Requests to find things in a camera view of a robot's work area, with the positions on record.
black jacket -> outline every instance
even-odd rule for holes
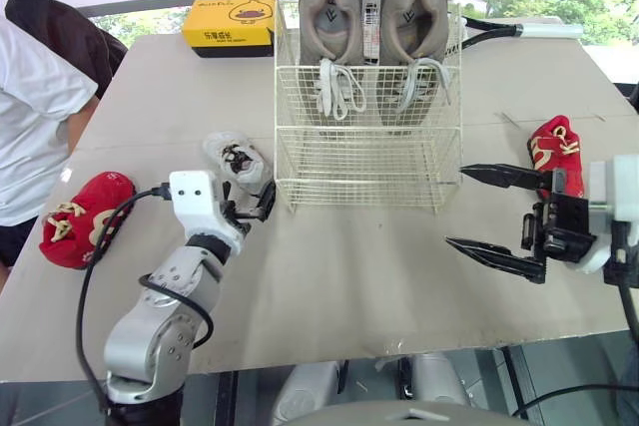
[[[102,98],[127,48],[73,7],[57,0],[8,0],[7,19],[98,84]]]

gray sneaker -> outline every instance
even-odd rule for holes
[[[300,0],[299,86],[312,125],[349,125],[365,95],[348,68],[363,65],[362,0]]]
[[[408,66],[377,80],[377,106],[387,126],[420,125],[440,83],[448,40],[447,0],[377,0],[379,66]]]

floor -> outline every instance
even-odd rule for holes
[[[517,370],[518,377],[528,376],[522,378],[524,399],[576,384],[615,382],[624,370],[629,350],[627,332],[524,345],[517,362],[520,367],[523,364],[523,369]],[[501,351],[467,349],[446,355],[463,381],[473,406],[502,413],[516,409]],[[334,402],[394,399],[395,363],[388,363],[380,370],[375,368],[376,363],[374,359],[352,361],[344,393],[336,396]],[[290,367],[280,367],[240,374],[237,426],[270,424],[271,409],[290,371]],[[527,379],[531,388],[528,391]],[[217,388],[215,374],[189,377],[183,407],[184,425],[212,424]],[[621,425],[614,394],[605,391],[579,392],[549,400],[538,410],[531,410],[530,420],[545,426]],[[0,384],[0,426],[80,423],[104,424],[85,382]]]

window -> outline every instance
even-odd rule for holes
[[[584,26],[584,48],[613,82],[639,82],[639,0],[452,0],[464,15],[549,17]],[[106,15],[92,19],[127,46],[140,35],[178,33],[189,7]],[[297,21],[285,12],[288,21]]]

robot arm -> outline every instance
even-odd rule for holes
[[[240,253],[251,227],[238,217],[264,220],[275,200],[275,187],[267,184],[257,208],[262,215],[238,213],[228,200],[230,184],[221,191],[213,174],[202,171],[171,173],[170,189],[188,241],[141,278],[145,288],[138,302],[107,340],[107,395],[115,424],[180,424],[191,352],[212,333],[208,312],[218,301],[223,267]],[[203,321],[209,330],[198,340]]]
[[[510,165],[473,165],[463,173],[496,187],[520,187],[550,192],[523,219],[521,247],[532,252],[519,257],[503,246],[463,238],[446,241],[471,258],[493,268],[543,283],[547,258],[572,269],[603,268],[604,281],[639,287],[639,156],[617,156],[593,163],[590,200],[565,195],[564,173],[539,173]]]

